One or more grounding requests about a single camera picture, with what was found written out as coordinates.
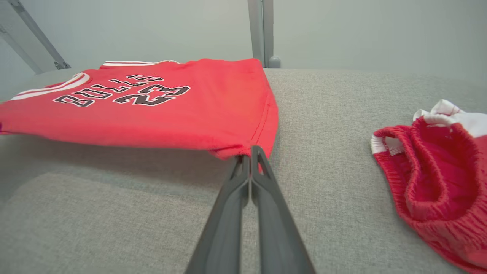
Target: red jersey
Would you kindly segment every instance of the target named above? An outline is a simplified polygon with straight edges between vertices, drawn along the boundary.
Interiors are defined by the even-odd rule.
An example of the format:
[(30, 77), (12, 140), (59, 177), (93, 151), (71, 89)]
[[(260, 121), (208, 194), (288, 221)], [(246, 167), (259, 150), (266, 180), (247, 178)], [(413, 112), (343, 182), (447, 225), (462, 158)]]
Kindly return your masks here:
[(270, 155), (278, 111), (260, 61), (107, 61), (0, 104), (0, 134), (103, 146)]

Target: gray table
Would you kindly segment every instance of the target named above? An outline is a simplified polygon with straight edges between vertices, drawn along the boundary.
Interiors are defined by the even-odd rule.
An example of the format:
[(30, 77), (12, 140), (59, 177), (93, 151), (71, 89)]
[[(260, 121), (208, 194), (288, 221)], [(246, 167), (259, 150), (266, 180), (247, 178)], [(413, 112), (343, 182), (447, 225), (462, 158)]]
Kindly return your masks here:
[[(2, 94), (69, 79), (35, 76)], [(266, 69), (279, 107), (274, 173), (318, 273), (458, 273), (397, 216), (372, 132), (487, 89), (425, 76)], [(182, 273), (230, 167), (206, 152), (0, 137), (0, 273)], [(242, 273), (259, 272), (256, 208)]]

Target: basketball jersey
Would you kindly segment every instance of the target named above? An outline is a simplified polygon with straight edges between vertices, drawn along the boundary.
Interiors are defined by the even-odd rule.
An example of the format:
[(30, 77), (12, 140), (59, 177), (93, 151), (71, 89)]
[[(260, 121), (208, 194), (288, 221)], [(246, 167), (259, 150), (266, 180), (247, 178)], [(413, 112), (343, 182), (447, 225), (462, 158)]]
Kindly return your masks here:
[(107, 61), (0, 104), (0, 134), (270, 155), (278, 112), (260, 61)]

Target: vertical metal bar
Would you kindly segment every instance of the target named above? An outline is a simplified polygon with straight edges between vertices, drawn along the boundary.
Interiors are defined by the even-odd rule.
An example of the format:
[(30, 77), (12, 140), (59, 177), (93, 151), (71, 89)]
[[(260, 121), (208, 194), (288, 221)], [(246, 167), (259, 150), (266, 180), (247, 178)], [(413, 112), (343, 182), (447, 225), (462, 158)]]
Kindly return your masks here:
[(274, 0), (262, 0), (262, 18), (264, 28), (264, 62), (269, 67), (269, 60), (274, 55)]
[(247, 0), (250, 20), (250, 38), (252, 39), (253, 57), (259, 59), (262, 67), (264, 60), (264, 33), (262, 23), (262, 0)]
[(56, 48), (51, 44), (34, 19), (32, 19), (27, 10), (25, 10), (22, 3), (20, 3), (19, 0), (8, 0), (8, 2), (17, 12), (20, 18), (22, 18), (27, 27), (29, 27), (32, 33), (37, 37), (40, 43), (46, 48), (47, 52), (49, 52), (53, 59), (59, 64), (62, 64), (62, 68), (70, 68), (71, 66), (68, 65), (59, 52), (57, 52)]
[(15, 42), (10, 34), (0, 25), (0, 37), (24, 60), (24, 62), (34, 71), (35, 74), (44, 73), (43, 70), (30, 58), (30, 56), (22, 49), (22, 47)]

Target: red fabric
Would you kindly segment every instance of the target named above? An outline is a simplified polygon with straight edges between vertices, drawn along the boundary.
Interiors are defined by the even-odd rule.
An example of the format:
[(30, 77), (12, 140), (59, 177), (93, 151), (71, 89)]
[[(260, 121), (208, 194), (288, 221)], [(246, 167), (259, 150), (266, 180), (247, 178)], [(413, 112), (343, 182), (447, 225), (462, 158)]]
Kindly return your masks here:
[(470, 273), (487, 273), (487, 136), (473, 138), (460, 123), (387, 127), (404, 153), (375, 153), (396, 210), (444, 259)]
[(69, 86), (66, 82), (50, 86), (46, 94), (31, 90), (1, 104), (0, 133), (104, 146), (209, 150), (218, 158), (249, 155), (252, 145), (271, 154), (278, 111), (256, 59), (104, 65), (83, 73), (89, 80), (80, 86), (50, 92)]

